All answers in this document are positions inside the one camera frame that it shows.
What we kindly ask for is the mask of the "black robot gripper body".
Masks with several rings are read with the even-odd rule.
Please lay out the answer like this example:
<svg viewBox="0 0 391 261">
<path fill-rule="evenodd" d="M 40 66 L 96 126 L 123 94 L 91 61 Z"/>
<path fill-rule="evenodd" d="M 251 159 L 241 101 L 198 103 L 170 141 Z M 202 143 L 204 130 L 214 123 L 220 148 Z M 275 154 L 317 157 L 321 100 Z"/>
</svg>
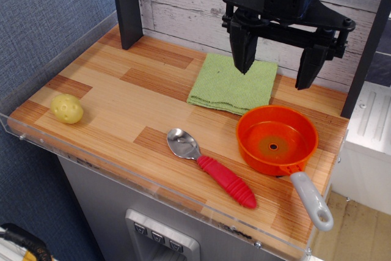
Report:
<svg viewBox="0 0 391 261">
<path fill-rule="evenodd" d="M 226 11 L 222 25 L 230 35 L 236 20 L 258 38 L 302 49 L 321 45 L 326 59 L 343 57 L 347 37 L 355 22 L 327 8 L 320 0 L 223 0 Z"/>
</svg>

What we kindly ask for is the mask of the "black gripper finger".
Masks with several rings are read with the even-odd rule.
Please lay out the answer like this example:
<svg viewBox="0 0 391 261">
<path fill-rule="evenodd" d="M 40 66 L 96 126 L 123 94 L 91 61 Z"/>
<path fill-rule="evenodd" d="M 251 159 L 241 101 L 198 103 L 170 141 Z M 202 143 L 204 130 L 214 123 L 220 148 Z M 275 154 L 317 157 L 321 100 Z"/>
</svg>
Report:
<svg viewBox="0 0 391 261">
<path fill-rule="evenodd" d="M 246 74 L 255 60 L 258 36 L 254 35 L 251 30 L 232 20 L 230 23 L 230 45 L 235 67 L 242 73 Z"/>
<path fill-rule="evenodd" d="M 320 72 L 327 56 L 327 48 L 321 45 L 305 48 L 296 78 L 295 88 L 304 90 L 310 88 Z"/>
</svg>

